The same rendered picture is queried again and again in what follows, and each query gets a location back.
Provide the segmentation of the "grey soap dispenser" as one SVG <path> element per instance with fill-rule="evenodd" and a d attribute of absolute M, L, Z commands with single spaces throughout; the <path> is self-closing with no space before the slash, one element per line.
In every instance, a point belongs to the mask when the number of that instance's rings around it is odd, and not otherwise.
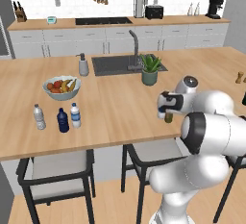
<path fill-rule="evenodd" d="M 79 73 L 81 76 L 87 76 L 88 75 L 88 63 L 85 57 L 84 53 L 79 54 Z"/>

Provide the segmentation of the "dark grey tap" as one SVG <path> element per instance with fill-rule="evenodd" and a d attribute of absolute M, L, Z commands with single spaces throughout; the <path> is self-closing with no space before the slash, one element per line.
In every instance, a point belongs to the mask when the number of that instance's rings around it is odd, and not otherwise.
<path fill-rule="evenodd" d="M 132 71 L 138 71 L 142 69 L 142 65 L 138 62 L 138 39 L 134 31 L 129 31 L 130 35 L 134 38 L 135 42 L 135 63 L 129 64 L 128 69 Z"/>

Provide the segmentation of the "brown knife block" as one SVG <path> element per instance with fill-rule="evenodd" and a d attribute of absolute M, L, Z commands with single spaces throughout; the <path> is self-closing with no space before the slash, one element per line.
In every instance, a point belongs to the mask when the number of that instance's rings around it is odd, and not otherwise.
<path fill-rule="evenodd" d="M 25 22 L 27 20 L 26 13 L 24 9 L 21 7 L 19 2 L 12 2 L 14 7 L 14 12 L 16 15 L 16 19 L 18 22 Z"/>

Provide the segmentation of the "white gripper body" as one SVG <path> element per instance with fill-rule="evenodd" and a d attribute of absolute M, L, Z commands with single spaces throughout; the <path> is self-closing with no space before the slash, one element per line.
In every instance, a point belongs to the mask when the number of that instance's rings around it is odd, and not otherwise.
<path fill-rule="evenodd" d="M 165 97 L 160 94 L 158 98 L 158 118 L 164 119 L 165 118 L 165 111 L 164 111 L 164 105 L 166 104 Z"/>

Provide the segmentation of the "steel electric kettle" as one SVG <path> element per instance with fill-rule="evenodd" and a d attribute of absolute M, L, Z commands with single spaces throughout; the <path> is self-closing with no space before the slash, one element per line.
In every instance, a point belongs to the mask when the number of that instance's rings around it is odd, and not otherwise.
<path fill-rule="evenodd" d="M 145 11 L 145 0 L 134 0 L 134 17 L 143 18 Z"/>

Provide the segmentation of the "clear plastic bottle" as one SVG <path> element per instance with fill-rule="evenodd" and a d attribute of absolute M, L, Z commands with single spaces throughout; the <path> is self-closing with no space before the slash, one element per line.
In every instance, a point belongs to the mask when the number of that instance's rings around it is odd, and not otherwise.
<path fill-rule="evenodd" d="M 44 130 L 46 128 L 44 114 L 43 114 L 41 107 L 38 104 L 35 104 L 35 107 L 34 107 L 34 117 L 37 123 L 37 128 L 39 130 Z"/>

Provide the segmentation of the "pale blue fruit bowl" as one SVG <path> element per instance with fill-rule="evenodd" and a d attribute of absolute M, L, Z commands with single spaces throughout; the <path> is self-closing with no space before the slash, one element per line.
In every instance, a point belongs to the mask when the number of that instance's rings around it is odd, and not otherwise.
<path fill-rule="evenodd" d="M 76 85 L 75 85 L 74 89 L 71 92 L 62 93 L 61 88 L 52 88 L 51 90 L 49 90 L 47 88 L 47 84 L 48 83 L 54 84 L 56 81 L 65 81 L 65 80 L 76 80 Z M 54 100 L 57 100 L 57 101 L 67 101 L 69 99 L 72 99 L 73 97 L 75 97 L 77 95 L 80 87 L 81 87 L 81 80 L 78 79 L 77 77 L 73 77 L 73 76 L 58 76 L 58 77 L 54 77 L 54 78 L 48 79 L 42 85 L 43 90 L 51 98 L 53 98 Z"/>

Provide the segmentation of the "dark blue plastic bottle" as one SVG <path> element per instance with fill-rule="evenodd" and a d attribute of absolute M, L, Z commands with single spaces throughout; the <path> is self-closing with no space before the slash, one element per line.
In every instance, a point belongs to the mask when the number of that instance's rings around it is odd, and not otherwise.
<path fill-rule="evenodd" d="M 61 133 L 67 133 L 69 131 L 68 116 L 63 108 L 59 108 L 59 113 L 57 114 L 59 129 Z"/>

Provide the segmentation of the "green plant in grey pot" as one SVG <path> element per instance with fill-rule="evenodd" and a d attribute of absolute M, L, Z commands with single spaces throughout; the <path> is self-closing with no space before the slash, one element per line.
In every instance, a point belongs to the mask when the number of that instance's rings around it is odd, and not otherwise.
<path fill-rule="evenodd" d="M 152 86 L 157 82 L 161 59 L 154 59 L 151 55 L 141 55 L 141 60 L 143 63 L 142 83 L 146 86 Z"/>

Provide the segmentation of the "white bottle with blue label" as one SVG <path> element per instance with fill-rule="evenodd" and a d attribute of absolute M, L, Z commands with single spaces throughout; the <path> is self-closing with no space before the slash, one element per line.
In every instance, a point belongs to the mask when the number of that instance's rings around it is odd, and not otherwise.
<path fill-rule="evenodd" d="M 74 128 L 79 128 L 81 126 L 81 116 L 80 110 L 75 103 L 71 105 L 71 121 Z"/>

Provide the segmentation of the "yellow banana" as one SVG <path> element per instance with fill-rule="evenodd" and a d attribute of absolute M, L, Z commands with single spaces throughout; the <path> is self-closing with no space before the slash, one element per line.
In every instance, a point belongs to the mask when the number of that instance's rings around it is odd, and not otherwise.
<path fill-rule="evenodd" d="M 76 85 L 76 80 L 65 80 L 61 84 L 61 92 L 71 92 Z"/>

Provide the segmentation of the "black stool with grey seat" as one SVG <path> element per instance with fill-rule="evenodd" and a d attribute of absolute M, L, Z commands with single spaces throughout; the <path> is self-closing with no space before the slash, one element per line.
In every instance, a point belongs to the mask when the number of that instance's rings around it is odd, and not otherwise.
<path fill-rule="evenodd" d="M 183 159 L 175 138 L 124 144 L 122 151 L 121 191 L 125 191 L 126 172 L 134 170 L 139 179 L 136 224 L 141 224 L 145 187 L 149 185 L 151 170 Z"/>
<path fill-rule="evenodd" d="M 213 218 L 213 224 L 217 224 L 220 214 L 223 211 L 223 208 L 225 206 L 225 203 L 228 199 L 228 196 L 230 194 L 230 191 L 233 187 L 234 180 L 236 178 L 236 175 L 240 169 L 246 168 L 246 154 L 243 157 L 236 157 L 236 156 L 227 156 L 226 160 L 229 164 L 229 166 L 233 169 L 232 174 L 230 176 L 230 179 L 227 183 L 227 186 L 225 188 L 225 191 L 223 193 L 223 196 L 220 200 L 219 206 L 217 208 L 217 211 L 215 213 L 215 216 Z"/>
<path fill-rule="evenodd" d="M 32 179 L 25 178 L 29 158 L 16 169 L 33 224 L 40 224 L 36 205 L 86 198 L 88 223 L 95 224 L 91 198 L 95 196 L 92 149 L 32 158 Z"/>

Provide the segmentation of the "grey wall oven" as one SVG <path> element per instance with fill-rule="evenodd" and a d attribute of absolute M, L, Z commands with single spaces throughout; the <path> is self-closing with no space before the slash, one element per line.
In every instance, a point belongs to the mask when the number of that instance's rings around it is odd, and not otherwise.
<path fill-rule="evenodd" d="M 14 52 L 8 27 L 15 21 L 11 0 L 0 0 L 0 60 L 13 59 Z"/>

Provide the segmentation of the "black toaster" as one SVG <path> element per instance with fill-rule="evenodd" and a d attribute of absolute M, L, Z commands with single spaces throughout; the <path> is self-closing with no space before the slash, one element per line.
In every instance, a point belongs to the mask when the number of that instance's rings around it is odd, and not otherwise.
<path fill-rule="evenodd" d="M 163 6 L 160 5 L 148 5 L 145 7 L 145 17 L 148 19 L 162 19 L 163 18 Z"/>

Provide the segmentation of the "black coffee machine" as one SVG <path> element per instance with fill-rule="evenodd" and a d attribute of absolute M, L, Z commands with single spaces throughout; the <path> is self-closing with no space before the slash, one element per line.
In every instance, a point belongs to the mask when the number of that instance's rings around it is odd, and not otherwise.
<path fill-rule="evenodd" d="M 206 13 L 206 17 L 212 19 L 220 19 L 220 16 L 217 14 L 217 11 L 222 8 L 224 0 L 209 0 L 209 9 Z"/>

